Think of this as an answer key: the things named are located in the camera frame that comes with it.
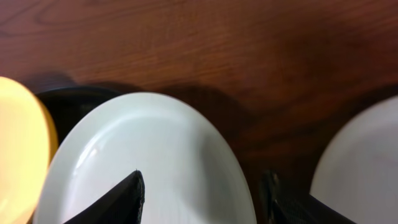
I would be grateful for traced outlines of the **pale green plate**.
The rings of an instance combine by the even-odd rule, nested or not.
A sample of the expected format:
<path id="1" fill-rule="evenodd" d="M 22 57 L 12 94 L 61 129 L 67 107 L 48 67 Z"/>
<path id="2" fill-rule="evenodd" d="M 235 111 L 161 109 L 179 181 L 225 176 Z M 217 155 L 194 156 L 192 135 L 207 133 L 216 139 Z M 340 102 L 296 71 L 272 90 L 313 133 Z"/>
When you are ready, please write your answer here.
<path id="1" fill-rule="evenodd" d="M 218 130 L 170 96 L 130 93 L 88 113 L 49 167 L 34 223 L 64 223 L 140 171 L 142 223 L 255 223 L 241 167 Z"/>

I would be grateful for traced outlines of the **light blue plate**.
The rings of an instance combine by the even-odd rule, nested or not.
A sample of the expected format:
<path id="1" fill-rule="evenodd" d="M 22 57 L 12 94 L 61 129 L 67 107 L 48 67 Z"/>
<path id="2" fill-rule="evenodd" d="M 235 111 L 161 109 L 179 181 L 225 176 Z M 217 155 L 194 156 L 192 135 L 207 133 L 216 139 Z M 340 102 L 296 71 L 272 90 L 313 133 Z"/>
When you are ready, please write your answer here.
<path id="1" fill-rule="evenodd" d="M 397 98 L 355 116 L 320 158 L 313 197 L 355 223 L 397 224 Z"/>

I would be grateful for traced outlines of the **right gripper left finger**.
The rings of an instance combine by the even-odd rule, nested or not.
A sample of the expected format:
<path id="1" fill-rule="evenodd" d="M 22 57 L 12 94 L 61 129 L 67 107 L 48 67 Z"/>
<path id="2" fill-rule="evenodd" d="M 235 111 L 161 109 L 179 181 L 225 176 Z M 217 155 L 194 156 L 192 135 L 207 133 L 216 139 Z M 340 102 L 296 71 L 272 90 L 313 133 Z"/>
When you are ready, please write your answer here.
<path id="1" fill-rule="evenodd" d="M 144 196 L 142 173 L 135 170 L 65 224 L 140 224 Z"/>

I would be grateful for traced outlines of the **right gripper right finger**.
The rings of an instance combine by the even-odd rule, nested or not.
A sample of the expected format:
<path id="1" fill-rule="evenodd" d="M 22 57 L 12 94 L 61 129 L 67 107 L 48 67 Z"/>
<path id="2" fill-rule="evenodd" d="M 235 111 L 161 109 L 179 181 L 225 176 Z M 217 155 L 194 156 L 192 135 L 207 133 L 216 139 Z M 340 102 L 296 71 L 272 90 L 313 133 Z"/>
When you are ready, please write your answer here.
<path id="1" fill-rule="evenodd" d="M 266 170 L 260 197 L 264 217 L 271 224 L 354 224 L 308 193 L 303 193 Z"/>

